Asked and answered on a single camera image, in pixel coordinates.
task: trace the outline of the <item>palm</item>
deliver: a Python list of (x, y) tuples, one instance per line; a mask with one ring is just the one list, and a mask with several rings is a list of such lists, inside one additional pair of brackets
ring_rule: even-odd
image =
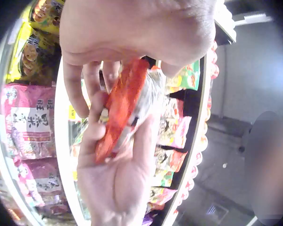
[(154, 138), (158, 134), (160, 114), (156, 118), (150, 115), (139, 127), (133, 145), (122, 149), (109, 162), (95, 165), (95, 144), (105, 133), (101, 131), (103, 125), (97, 123), (98, 113), (103, 109), (98, 103), (103, 101), (101, 95), (97, 93), (93, 98), (89, 126), (80, 148), (77, 172), (81, 196), (92, 218), (109, 221), (117, 215), (126, 222), (142, 219), (154, 174)]

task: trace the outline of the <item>product display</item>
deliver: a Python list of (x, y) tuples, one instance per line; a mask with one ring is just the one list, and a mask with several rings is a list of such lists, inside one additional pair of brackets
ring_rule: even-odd
[(60, 60), (56, 48), (42, 32), (23, 23), (13, 50), (7, 83), (52, 86)]
[(198, 175), (198, 168), (197, 168), (197, 166), (193, 166), (192, 172), (191, 172), (191, 175), (190, 175), (191, 179), (195, 179), (197, 175)]
[(18, 160), (15, 166), (19, 172), (19, 183), (26, 187), (22, 193), (32, 198), (32, 205), (46, 206), (43, 210), (52, 214), (68, 211), (55, 158)]
[[(35, 226), (41, 219), (44, 225), (55, 226), (91, 225), (92, 221), (78, 189), (76, 171), (88, 119), (78, 117), (66, 92), (63, 93), (64, 81), (57, 82), (57, 77), (63, 77), (63, 70), (58, 75), (58, 68), (63, 65), (58, 35), (64, 3), (64, 0), (39, 0), (27, 6), (21, 14), (18, 30), (14, 31), (14, 41), (9, 41), (9, 49), (4, 50), (8, 62), (0, 65), (0, 68), (7, 69), (0, 72), (0, 77), (4, 78), (3, 85), (0, 84), (3, 87), (0, 90), (0, 125), (4, 125), (3, 130), (0, 130), (0, 141), (5, 145), (0, 153), (0, 169), (5, 173), (4, 176), (0, 175), (0, 197), (19, 225)], [(205, 136), (208, 127), (203, 118), (204, 114), (207, 114), (206, 121), (210, 117), (211, 97), (207, 104), (203, 93), (207, 97), (208, 71), (211, 79), (219, 73), (215, 64), (216, 48), (217, 43), (214, 42), (212, 51), (205, 56), (209, 60), (204, 58), (185, 66), (173, 79), (165, 78), (158, 68), (158, 60), (156, 64), (151, 64), (158, 67), (151, 69), (144, 60), (133, 61), (123, 68), (100, 116), (99, 121), (106, 124), (106, 134), (96, 144), (97, 163), (103, 162), (106, 157), (114, 157), (121, 148), (133, 141), (136, 130), (152, 108), (157, 107), (161, 111), (154, 154), (156, 171), (151, 181), (150, 197), (142, 224), (144, 226), (160, 218), (168, 219), (171, 215), (176, 217), (176, 197), (186, 199), (188, 191), (194, 187), (197, 166), (203, 160), (201, 151), (208, 145)], [(201, 73), (200, 68), (210, 70)], [(81, 88), (90, 107), (83, 75)], [(168, 96), (170, 93), (174, 93), (172, 98)], [(192, 104), (195, 108), (193, 112), (207, 104), (207, 111), (201, 112), (201, 122), (199, 115), (191, 113), (187, 106), (184, 107), (184, 104), (193, 102), (194, 98), (200, 105)], [(66, 110), (63, 107), (55, 109), (57, 102), (66, 105)], [(58, 137), (62, 141), (56, 144)], [(1, 164), (6, 164), (8, 170), (1, 168)], [(12, 179), (15, 194), (10, 195), (7, 192), (9, 189), (4, 187), (6, 178)], [(26, 222), (26, 219), (34, 218), (33, 223)], [(163, 222), (153, 225), (165, 226)]]
[(200, 144), (198, 146), (198, 150), (200, 152), (204, 151), (208, 147), (208, 139), (206, 135), (203, 135), (200, 139)]
[(165, 206), (165, 204), (157, 205), (155, 203), (148, 202), (146, 214), (150, 213), (153, 210), (163, 210), (164, 206)]
[(106, 134), (96, 144), (96, 162), (117, 153), (129, 142), (162, 95), (164, 75), (161, 69), (149, 70), (148, 66), (143, 59), (134, 60), (123, 69), (112, 88), (106, 103)]
[(58, 36), (64, 3), (65, 0), (39, 0), (26, 8), (22, 18), (33, 28)]
[(198, 166), (202, 162), (202, 159), (203, 159), (202, 153), (201, 152), (197, 153), (194, 159), (194, 165)]
[(174, 118), (174, 119), (182, 118), (183, 101), (164, 96), (162, 110), (161, 110), (161, 117)]
[(176, 192), (177, 190), (171, 190), (168, 188), (151, 187), (149, 202), (157, 205), (163, 205), (169, 201)]
[(174, 172), (156, 169), (155, 175), (152, 179), (152, 186), (170, 187), (172, 183)]
[(54, 87), (5, 86), (1, 108), (11, 155), (21, 159), (55, 156), (54, 94)]
[(161, 118), (157, 144), (184, 148), (191, 117)]
[(150, 226), (153, 223), (153, 219), (147, 214), (145, 215), (142, 226)]
[(10, 216), (14, 220), (14, 222), (19, 226), (26, 226), (28, 221), (26, 217), (23, 215), (16, 202), (10, 195), (8, 188), (2, 179), (2, 175), (0, 173), (0, 199), (6, 210), (9, 212)]
[(178, 172), (187, 153), (175, 150), (165, 150), (160, 147), (155, 148), (156, 168), (166, 171)]
[(182, 68), (174, 78), (166, 80), (165, 94), (173, 92), (172, 89), (174, 87), (177, 87), (174, 91), (179, 91), (181, 89), (198, 90), (199, 77), (200, 65), (199, 60), (197, 60), (196, 62)]

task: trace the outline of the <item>plastic packaging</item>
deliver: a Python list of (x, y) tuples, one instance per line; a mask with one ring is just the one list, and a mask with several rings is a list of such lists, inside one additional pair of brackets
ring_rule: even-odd
[(178, 172), (187, 153), (177, 152), (175, 150), (164, 150), (160, 147), (155, 148), (156, 168)]
[(150, 213), (153, 210), (163, 210), (164, 206), (165, 206), (165, 204), (157, 205), (155, 203), (148, 202), (146, 214)]
[(150, 226), (152, 223), (153, 219), (148, 214), (146, 214), (143, 219), (142, 226)]
[(172, 91), (170, 87), (180, 87), (180, 89), (193, 89), (198, 90), (200, 78), (200, 62), (189, 64), (181, 69), (181, 71), (172, 79), (166, 80), (165, 94), (169, 94)]
[(174, 119), (183, 117), (183, 101), (164, 96), (161, 117)]
[(15, 166), (19, 173), (21, 191), (24, 196), (33, 199), (34, 206), (47, 206), (42, 208), (43, 211), (52, 214), (68, 211), (55, 158), (15, 160)]
[(12, 152), (21, 159), (55, 156), (54, 95), (54, 87), (9, 84), (3, 89), (1, 112), (12, 139), (8, 143), (14, 143), (17, 150)]
[(157, 144), (184, 148), (191, 117), (161, 118)]
[(106, 104), (106, 134), (96, 144), (96, 162), (104, 161), (129, 142), (162, 97), (163, 85), (161, 69), (149, 70), (145, 60), (134, 60), (123, 69)]
[(7, 83), (52, 86), (60, 60), (55, 52), (51, 39), (24, 23), (13, 50)]
[(58, 36), (64, 3), (65, 0), (39, 0), (26, 8), (22, 18), (33, 28)]
[(152, 178), (152, 186), (170, 187), (174, 172), (156, 169), (155, 175)]
[(155, 203), (157, 205), (163, 205), (167, 201), (172, 199), (173, 195), (176, 192), (177, 192), (177, 190), (171, 190), (171, 189), (168, 189), (168, 188), (151, 187), (149, 202)]

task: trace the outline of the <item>yellow snack package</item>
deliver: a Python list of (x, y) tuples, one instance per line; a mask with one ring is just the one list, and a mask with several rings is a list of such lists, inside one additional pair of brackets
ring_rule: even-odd
[(65, 0), (38, 0), (26, 8), (22, 17), (33, 28), (58, 36), (64, 3)]
[(14, 46), (7, 83), (20, 80), (51, 86), (59, 60), (54, 42), (24, 23)]

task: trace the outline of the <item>orange snack bag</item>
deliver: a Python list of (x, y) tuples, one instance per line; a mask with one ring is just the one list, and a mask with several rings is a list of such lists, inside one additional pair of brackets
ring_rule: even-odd
[(127, 65), (120, 78), (115, 83), (106, 108), (109, 119), (106, 124), (106, 134), (96, 144), (96, 163), (101, 163), (109, 157), (118, 138), (133, 113), (141, 89), (144, 86), (149, 63), (145, 60), (134, 60)]

